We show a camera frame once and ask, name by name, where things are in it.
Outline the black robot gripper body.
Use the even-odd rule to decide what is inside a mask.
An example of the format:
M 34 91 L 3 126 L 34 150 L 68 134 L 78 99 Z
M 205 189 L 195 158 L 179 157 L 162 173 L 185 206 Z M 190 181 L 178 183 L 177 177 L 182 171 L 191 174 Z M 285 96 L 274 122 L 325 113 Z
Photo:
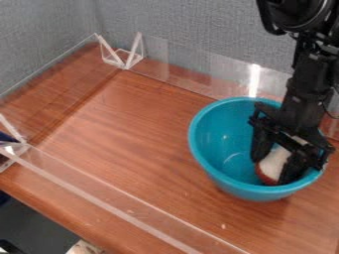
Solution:
M 322 170 L 334 147 L 319 131 L 319 125 L 326 115 L 329 102 L 334 95 L 334 82 L 329 80 L 287 81 L 287 91 L 281 106 L 263 101 L 254 104 L 254 115 L 250 124 L 273 125 L 275 128 L 275 143 L 291 153 L 298 150 L 318 150 L 318 162 L 314 167 Z

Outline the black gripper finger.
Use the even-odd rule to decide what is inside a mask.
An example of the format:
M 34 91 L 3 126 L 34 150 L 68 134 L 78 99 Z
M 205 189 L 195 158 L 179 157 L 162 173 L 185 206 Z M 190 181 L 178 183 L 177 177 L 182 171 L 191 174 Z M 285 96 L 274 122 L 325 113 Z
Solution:
M 275 128 L 273 125 L 254 127 L 251 158 L 255 163 L 269 155 L 275 143 Z
M 278 178 L 281 185 L 298 181 L 305 173 L 317 166 L 318 150 L 298 150 L 293 152 L 283 163 L 282 172 Z

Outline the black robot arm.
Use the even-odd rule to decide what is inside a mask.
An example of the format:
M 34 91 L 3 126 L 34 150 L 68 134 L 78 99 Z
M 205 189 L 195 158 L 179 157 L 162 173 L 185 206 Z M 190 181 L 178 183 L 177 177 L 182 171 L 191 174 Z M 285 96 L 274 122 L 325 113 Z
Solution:
M 319 131 L 339 93 L 339 0 L 255 0 L 266 31 L 295 40 L 294 73 L 282 104 L 258 102 L 251 157 L 270 186 L 321 171 L 334 147 Z

